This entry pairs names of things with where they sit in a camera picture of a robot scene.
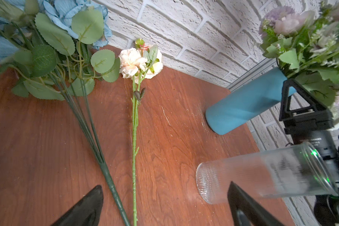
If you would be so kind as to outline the blue ceramic vase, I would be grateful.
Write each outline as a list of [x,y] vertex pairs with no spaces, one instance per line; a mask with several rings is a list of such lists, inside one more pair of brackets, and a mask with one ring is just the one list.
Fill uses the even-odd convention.
[[227,134],[280,103],[286,80],[279,68],[271,69],[209,107],[207,123],[215,133]]

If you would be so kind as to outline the small pink rose stem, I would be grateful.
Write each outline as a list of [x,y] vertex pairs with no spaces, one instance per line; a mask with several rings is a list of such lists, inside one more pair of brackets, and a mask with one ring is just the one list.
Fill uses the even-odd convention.
[[157,45],[148,45],[141,38],[134,41],[135,47],[122,50],[119,54],[120,74],[124,79],[132,80],[132,194],[133,194],[133,225],[137,225],[137,188],[136,188],[136,156],[139,152],[137,146],[137,128],[141,99],[145,88],[141,83],[152,79],[163,69],[162,53]]

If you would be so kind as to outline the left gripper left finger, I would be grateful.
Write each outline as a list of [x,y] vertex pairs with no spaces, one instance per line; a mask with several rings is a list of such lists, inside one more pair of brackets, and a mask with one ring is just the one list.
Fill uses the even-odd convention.
[[52,226],[98,226],[104,196],[101,185],[95,186]]

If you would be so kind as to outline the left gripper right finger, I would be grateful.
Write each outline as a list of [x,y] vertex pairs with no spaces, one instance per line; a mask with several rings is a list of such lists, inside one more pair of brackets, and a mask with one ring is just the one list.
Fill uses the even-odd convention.
[[228,189],[228,203],[235,226],[283,225],[234,182]]

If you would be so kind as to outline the dusty blue hydrangea flower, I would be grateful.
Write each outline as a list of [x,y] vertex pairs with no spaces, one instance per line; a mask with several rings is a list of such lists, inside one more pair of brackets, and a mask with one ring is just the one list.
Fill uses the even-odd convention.
[[96,80],[119,76],[119,58],[105,49],[112,35],[107,19],[107,8],[94,1],[0,1],[0,75],[9,68],[18,74],[11,90],[17,96],[67,102],[129,225],[88,100]]

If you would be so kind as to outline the pink white hydrangea bouquet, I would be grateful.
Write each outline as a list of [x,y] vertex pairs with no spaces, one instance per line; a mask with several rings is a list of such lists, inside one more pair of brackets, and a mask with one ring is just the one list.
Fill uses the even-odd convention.
[[276,7],[262,19],[259,33],[266,58],[338,115],[339,2],[321,2],[318,13]]

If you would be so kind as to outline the clear ribbed glass vase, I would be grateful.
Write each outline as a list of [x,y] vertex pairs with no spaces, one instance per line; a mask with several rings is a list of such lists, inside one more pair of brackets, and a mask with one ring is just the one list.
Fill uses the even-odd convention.
[[225,203],[232,182],[253,198],[339,196],[325,161],[309,142],[203,162],[195,180],[209,204]]

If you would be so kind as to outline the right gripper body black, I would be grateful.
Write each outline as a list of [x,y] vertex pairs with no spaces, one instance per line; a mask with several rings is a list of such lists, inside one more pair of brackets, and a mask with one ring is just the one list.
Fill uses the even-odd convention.
[[[283,110],[282,121],[286,134],[291,135],[295,144],[307,141],[315,147],[339,191],[339,147],[335,146],[329,132],[333,124],[330,111],[313,108]],[[330,192],[317,195],[314,215],[322,226],[339,225],[339,195]]]

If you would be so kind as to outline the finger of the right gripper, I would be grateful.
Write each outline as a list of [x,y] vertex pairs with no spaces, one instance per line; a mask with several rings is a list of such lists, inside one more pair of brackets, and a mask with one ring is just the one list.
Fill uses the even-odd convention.
[[328,108],[295,79],[283,83],[280,121],[327,121]]

